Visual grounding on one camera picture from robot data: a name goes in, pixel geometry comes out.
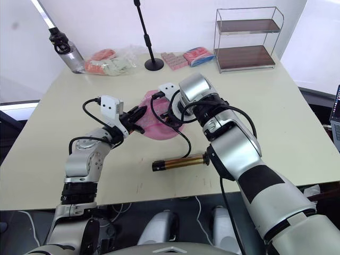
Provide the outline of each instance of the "black round base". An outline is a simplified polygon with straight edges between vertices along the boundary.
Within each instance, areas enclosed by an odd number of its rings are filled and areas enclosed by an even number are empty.
[[[144,66],[149,71],[158,71],[163,68],[164,62],[159,58],[155,58],[155,62],[153,63],[152,60],[149,59],[145,62]]]

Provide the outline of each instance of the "pink towel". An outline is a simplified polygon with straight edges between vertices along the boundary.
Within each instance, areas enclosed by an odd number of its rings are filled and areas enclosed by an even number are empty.
[[[144,99],[139,104],[139,106],[147,106],[147,111],[145,112],[144,116],[136,122],[137,125],[144,128],[145,133],[144,135],[148,138],[154,140],[167,140],[175,137],[178,135],[171,127],[168,127],[161,123],[156,117],[153,115],[150,106],[151,96],[157,93],[158,90],[151,90],[146,93]],[[156,114],[159,116],[165,112],[167,112],[169,106],[169,101],[163,97],[154,100],[154,109]]]

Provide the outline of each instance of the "white table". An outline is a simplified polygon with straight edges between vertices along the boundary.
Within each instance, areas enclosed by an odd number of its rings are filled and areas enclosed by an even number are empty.
[[[0,210],[55,208],[60,203],[69,141],[101,125],[82,111],[87,99],[112,95],[127,111],[148,90],[178,83],[201,72],[219,94],[253,119],[263,160],[295,185],[340,180],[340,155],[278,59],[276,68],[219,74],[215,61],[172,71],[141,69],[133,75],[108,77],[73,74],[65,69],[45,94],[0,170]],[[99,106],[89,105],[100,116]],[[192,153],[208,141],[198,123],[183,131]],[[98,184],[99,205],[220,193],[212,165],[152,172],[154,160],[186,153],[185,140],[148,139],[136,132],[110,152]],[[226,192],[237,191],[225,181]]]

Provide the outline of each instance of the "two-tier shelf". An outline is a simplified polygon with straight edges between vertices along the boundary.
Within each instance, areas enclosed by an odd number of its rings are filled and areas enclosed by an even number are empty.
[[[276,7],[217,9],[214,53],[219,71],[275,67],[271,55],[283,23]]]

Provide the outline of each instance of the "plastic bag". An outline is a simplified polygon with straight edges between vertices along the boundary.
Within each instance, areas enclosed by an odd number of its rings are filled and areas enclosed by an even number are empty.
[[[215,56],[204,47],[198,47],[187,51],[183,54],[183,57],[189,62],[191,67],[194,67],[212,60]]]
[[[103,49],[85,61],[87,73],[118,76],[131,74],[138,67],[137,57],[132,47],[121,50]]]

